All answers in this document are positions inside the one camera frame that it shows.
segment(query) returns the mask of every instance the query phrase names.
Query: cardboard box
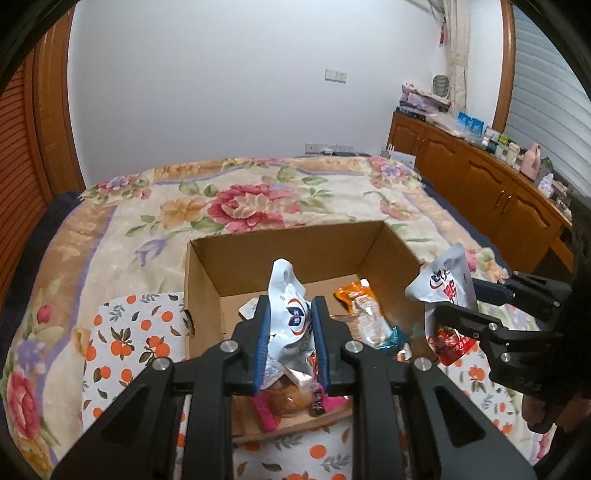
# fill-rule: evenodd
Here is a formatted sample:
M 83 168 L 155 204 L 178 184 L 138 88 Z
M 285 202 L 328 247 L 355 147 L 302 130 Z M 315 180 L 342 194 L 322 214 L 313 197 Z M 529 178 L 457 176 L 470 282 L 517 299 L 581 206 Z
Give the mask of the cardboard box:
M 188 246 L 185 304 L 196 335 L 189 339 L 191 357 L 232 336 L 241 321 L 238 309 L 267 293 L 272 265 L 285 258 L 306 287 L 306 298 L 325 296 L 331 314 L 346 313 L 333 293 L 342 285 L 367 278 L 383 315 L 404 332 L 424 330 L 422 302 L 404 297 L 404 289 L 419 271 L 420 262 L 383 222 L 340 223 L 285 230 L 264 230 L 194 240 Z M 435 355 L 424 335 L 411 340 L 415 356 Z M 250 402 L 233 405 L 233 434 L 240 440 L 260 439 L 329 423 L 351 413 L 350 406 L 321 417 L 307 413 L 282 419 L 280 428 L 264 434 Z

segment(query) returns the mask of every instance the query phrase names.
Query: white cloth with orange pattern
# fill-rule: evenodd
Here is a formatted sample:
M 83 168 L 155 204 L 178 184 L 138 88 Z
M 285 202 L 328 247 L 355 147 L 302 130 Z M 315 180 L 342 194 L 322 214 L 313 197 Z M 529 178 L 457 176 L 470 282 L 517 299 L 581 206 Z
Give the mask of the white cloth with orange pattern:
M 82 428 L 86 431 L 113 399 L 155 357 L 186 359 L 189 334 L 183 292 L 130 295 L 99 308 L 90 333 L 82 382 Z M 189 402 L 178 433 L 175 478 L 183 457 Z
M 86 352 L 82 400 L 84 431 L 152 358 L 168 356 L 178 362 L 187 357 L 184 338 L 189 329 L 183 301 L 182 292 L 137 294 L 111 300 L 99 308 Z M 529 456 L 525 451 L 531 444 L 529 435 L 522 441 L 520 432 L 516 431 L 519 429 L 519 402 L 512 398 L 514 393 L 488 378 L 490 367 L 478 344 L 455 364 L 439 367 L 502 433 L 521 447 L 525 456 Z M 399 408 L 397 412 L 407 479 L 412 479 L 404 421 Z M 181 473 L 188 414 L 189 402 L 186 401 L 177 439 L 176 480 Z M 235 478 L 350 480 L 352 439 L 353 421 L 349 418 L 313 431 L 237 445 L 233 454 Z

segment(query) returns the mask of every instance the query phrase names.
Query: pink bottle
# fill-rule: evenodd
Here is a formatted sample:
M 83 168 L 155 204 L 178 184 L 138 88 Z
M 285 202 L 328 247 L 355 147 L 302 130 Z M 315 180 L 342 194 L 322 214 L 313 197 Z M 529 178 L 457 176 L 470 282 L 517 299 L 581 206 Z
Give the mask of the pink bottle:
M 521 173 L 534 181 L 538 177 L 540 171 L 540 165 L 542 152 L 540 146 L 534 143 L 531 148 L 523 155 L 523 161 L 521 162 Z

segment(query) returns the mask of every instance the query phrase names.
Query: teal wrapper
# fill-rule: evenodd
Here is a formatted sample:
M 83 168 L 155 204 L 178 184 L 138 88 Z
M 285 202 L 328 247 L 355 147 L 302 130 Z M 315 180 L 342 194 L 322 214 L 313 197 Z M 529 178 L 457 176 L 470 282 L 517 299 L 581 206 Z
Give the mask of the teal wrapper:
M 390 338 L 382 343 L 379 347 L 376 347 L 376 350 L 380 350 L 385 355 L 394 356 L 400 350 L 404 344 L 408 341 L 408 337 L 404 334 L 404 332 L 399 327 L 392 328 L 392 335 Z

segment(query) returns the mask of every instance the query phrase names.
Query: wooden cabinet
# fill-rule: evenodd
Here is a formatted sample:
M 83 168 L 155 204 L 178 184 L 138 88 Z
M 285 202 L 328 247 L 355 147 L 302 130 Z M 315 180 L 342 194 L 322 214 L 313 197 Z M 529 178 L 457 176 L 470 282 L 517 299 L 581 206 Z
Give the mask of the wooden cabinet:
M 395 146 L 399 152 L 416 155 L 423 136 L 424 124 L 418 120 L 394 115 L 388 143 Z
M 416 155 L 421 175 L 491 239 L 513 270 L 531 273 L 550 248 L 564 247 L 559 236 L 563 227 L 571 228 L 568 220 L 531 181 L 494 156 L 399 113 L 388 142 Z
M 465 167 L 466 151 L 449 135 L 426 129 L 416 153 L 416 169 L 433 184 L 435 191 L 454 203 L 457 176 Z
M 466 152 L 449 201 L 480 233 L 491 238 L 512 182 L 503 168 L 478 153 Z
M 532 272 L 560 234 L 561 225 L 551 207 L 514 183 L 491 240 L 511 268 Z

